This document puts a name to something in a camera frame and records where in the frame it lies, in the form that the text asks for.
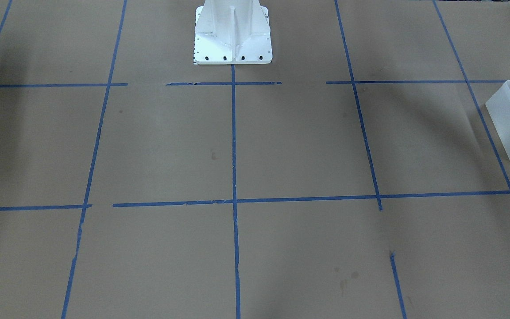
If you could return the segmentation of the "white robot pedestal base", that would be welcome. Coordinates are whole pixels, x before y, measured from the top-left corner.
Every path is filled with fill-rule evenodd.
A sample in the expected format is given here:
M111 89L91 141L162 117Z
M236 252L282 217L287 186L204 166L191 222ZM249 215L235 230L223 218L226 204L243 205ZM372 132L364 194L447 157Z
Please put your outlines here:
M259 0L206 0L196 8L193 63L272 63L269 10Z

